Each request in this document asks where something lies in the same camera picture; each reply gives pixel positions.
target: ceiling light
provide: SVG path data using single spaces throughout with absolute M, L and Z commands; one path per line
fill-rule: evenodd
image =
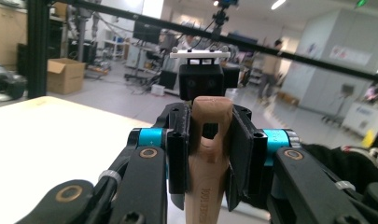
M 278 0 L 276 1 L 273 6 L 271 7 L 271 10 L 274 10 L 278 7 L 280 7 L 282 4 L 284 4 L 286 2 L 286 0 Z

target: shelf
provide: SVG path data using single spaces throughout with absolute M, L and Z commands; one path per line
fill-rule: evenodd
M 261 78 L 261 74 L 260 73 L 251 74 L 250 76 Z
M 124 42 L 116 42 L 116 41 L 113 41 L 113 40 L 104 40 L 104 42 L 108 43 L 108 44 L 117 45 L 117 46 L 123 46 L 123 45 L 125 45 Z
M 254 84 L 260 84 L 260 79 L 250 78 L 249 82 L 254 83 Z

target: white ceiling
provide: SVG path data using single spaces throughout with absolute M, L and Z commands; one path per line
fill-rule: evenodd
M 240 0 L 239 7 L 230 7 L 230 17 L 244 17 L 251 20 L 264 20 L 302 31 L 305 23 L 311 18 L 346 8 L 354 9 L 358 0 L 287 0 L 280 8 L 271 10 L 276 0 Z M 213 0 L 164 0 L 165 4 L 211 10 L 217 12 Z M 368 0 L 364 7 L 355 9 L 358 12 L 378 17 L 378 0 Z

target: cardboard box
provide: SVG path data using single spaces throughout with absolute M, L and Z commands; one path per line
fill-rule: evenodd
M 285 93 L 282 92 L 282 91 L 279 91 L 277 94 L 276 94 L 276 97 L 278 97 L 279 99 L 284 99 L 285 98 Z
M 284 101 L 287 102 L 288 104 L 291 104 L 291 105 L 299 105 L 299 102 L 300 102 L 299 99 L 297 99 L 296 97 L 294 97 L 294 96 L 292 96 L 288 93 L 285 93 Z
M 83 86 L 85 64 L 61 58 L 49 59 L 47 90 L 68 94 L 81 90 Z
M 55 13 L 63 20 L 66 18 L 66 7 L 67 4 L 57 2 L 53 5 L 55 7 Z

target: yellow object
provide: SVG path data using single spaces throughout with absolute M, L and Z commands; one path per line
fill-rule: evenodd
M 366 136 L 364 136 L 362 141 L 363 147 L 371 147 L 372 143 L 374 142 L 374 131 L 368 130 L 366 133 Z

